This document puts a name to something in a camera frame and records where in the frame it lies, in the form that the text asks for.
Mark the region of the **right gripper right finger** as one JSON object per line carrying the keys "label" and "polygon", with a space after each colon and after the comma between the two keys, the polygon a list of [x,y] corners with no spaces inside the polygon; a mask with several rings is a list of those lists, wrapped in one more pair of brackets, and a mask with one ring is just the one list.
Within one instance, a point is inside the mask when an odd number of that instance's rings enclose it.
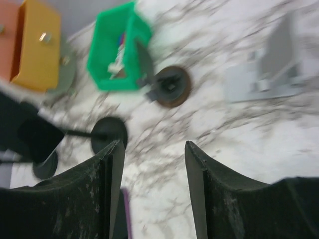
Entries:
{"label": "right gripper right finger", "polygon": [[216,161],[191,141],[184,157],[197,238],[318,238],[318,178],[263,183]]}

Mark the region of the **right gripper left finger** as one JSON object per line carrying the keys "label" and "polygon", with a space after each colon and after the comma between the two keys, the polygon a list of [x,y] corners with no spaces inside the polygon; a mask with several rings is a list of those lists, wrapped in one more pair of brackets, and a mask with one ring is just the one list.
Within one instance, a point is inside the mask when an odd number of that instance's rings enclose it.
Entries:
{"label": "right gripper left finger", "polygon": [[117,140],[35,186],[1,189],[1,238],[112,238],[124,159],[123,143]]}

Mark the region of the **purple edged phone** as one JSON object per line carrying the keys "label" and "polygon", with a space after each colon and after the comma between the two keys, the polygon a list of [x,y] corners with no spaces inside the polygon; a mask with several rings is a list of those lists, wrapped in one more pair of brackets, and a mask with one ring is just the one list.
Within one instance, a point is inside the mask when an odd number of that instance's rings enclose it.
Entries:
{"label": "purple edged phone", "polygon": [[129,194],[126,188],[120,190],[116,221],[114,226],[114,239],[132,239],[132,224],[129,207]]}

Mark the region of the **brown base phone stand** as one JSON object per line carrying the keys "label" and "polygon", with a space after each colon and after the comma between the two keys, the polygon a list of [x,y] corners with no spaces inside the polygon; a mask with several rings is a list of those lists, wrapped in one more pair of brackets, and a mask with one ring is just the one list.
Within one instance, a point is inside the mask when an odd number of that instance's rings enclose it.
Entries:
{"label": "brown base phone stand", "polygon": [[136,80],[139,87],[149,86],[146,96],[166,108],[182,105],[190,95],[192,88],[191,76],[182,67],[171,65],[155,73],[154,61],[141,41],[135,39],[135,46],[142,74]]}

